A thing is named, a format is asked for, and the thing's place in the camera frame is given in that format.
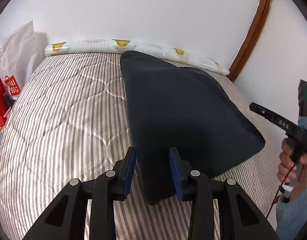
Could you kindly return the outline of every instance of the quilted mattress pad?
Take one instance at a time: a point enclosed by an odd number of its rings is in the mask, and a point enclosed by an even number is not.
[[[0,144],[0,222],[10,239],[22,239],[70,179],[95,179],[123,159],[132,145],[119,59],[120,54],[106,53],[50,56],[24,87]],[[266,140],[259,153],[216,179],[236,179],[265,213],[278,185],[268,158],[276,149],[230,80],[206,72]],[[117,239],[187,239],[190,203],[173,196],[150,206],[143,201],[140,184],[136,166],[130,195],[126,201],[114,203]],[[214,211],[215,239],[220,239],[216,200]]]

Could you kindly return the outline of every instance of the white wall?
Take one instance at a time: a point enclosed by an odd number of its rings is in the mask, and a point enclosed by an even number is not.
[[[235,85],[248,100],[297,123],[300,79],[307,81],[307,22],[292,0],[272,0],[260,38]],[[280,149],[284,132],[267,121],[264,125]]]
[[[202,53],[229,68],[258,2],[11,0],[0,15],[0,41],[33,20],[43,46],[92,38],[145,41]]]

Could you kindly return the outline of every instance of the metal screw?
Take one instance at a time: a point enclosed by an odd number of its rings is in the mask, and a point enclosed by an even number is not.
[[[79,183],[79,180],[78,179],[72,179],[69,183],[70,183],[71,186],[75,186]]]
[[[194,177],[198,177],[200,175],[200,172],[199,171],[196,171],[196,170],[192,170],[190,172],[191,176],[194,176]]]
[[[106,175],[107,177],[113,177],[114,175],[116,175],[116,173],[114,171],[107,171]]]
[[[232,178],[229,178],[229,179],[227,179],[227,183],[228,183],[229,185],[235,185],[235,184],[236,184],[236,181],[235,181],[234,179],[232,179]]]

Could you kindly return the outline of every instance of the black cushion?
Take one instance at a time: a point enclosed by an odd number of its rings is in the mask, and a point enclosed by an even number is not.
[[[168,150],[209,177],[258,153],[265,140],[208,73],[176,67],[135,51],[121,55],[128,122],[143,196],[150,204],[174,194]]]

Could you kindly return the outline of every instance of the finger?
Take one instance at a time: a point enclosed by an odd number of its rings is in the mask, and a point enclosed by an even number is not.
[[[295,163],[290,159],[289,155],[287,155],[285,152],[282,152],[279,155],[279,159],[281,163],[289,170],[291,170],[295,165]]]
[[[283,174],[281,174],[280,172],[278,172],[277,173],[277,178],[281,181],[281,182],[283,182],[284,181],[284,179],[285,179],[285,176],[283,175]],[[285,179],[285,183],[289,183],[291,180],[289,179],[289,178],[286,178]]]
[[[301,156],[301,158],[300,158],[300,160],[299,160],[299,163],[301,163],[302,165],[307,166],[307,153],[304,153],[304,154]]]
[[[295,173],[295,171],[290,171],[290,172],[289,172],[289,169],[286,168],[282,163],[280,163],[280,164],[278,165],[278,171],[279,171],[282,175],[284,175],[284,176],[287,176],[287,174],[288,174],[287,178],[289,178],[289,179],[295,179],[295,178],[296,178],[296,173]]]
[[[283,142],[281,143],[281,149],[283,150],[283,152],[287,153],[287,155],[292,155],[292,150],[289,146],[289,144],[287,143],[287,139],[284,139]]]
[[[307,153],[305,153],[299,160],[301,164],[303,164],[301,173],[298,177],[299,183],[306,183],[307,182]]]

